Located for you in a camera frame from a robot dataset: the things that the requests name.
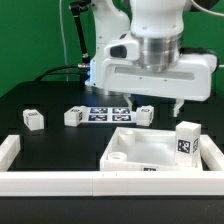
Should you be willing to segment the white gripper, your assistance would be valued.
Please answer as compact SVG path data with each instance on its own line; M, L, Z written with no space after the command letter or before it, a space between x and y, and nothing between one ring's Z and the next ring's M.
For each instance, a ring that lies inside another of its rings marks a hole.
M141 68L124 60L106 59L101 70L105 90L177 99L173 116L177 117L184 100L205 101L211 92L211 76L218 59L213 54L183 54L162 72ZM130 94L123 97L130 111Z

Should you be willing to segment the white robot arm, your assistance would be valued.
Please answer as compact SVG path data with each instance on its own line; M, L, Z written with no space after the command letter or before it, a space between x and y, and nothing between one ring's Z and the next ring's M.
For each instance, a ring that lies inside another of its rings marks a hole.
M112 0L93 0L96 53L88 86L101 91L176 100L173 113L186 100L204 101L218 57L183 49L183 13L200 5L194 0L126 0L131 16Z

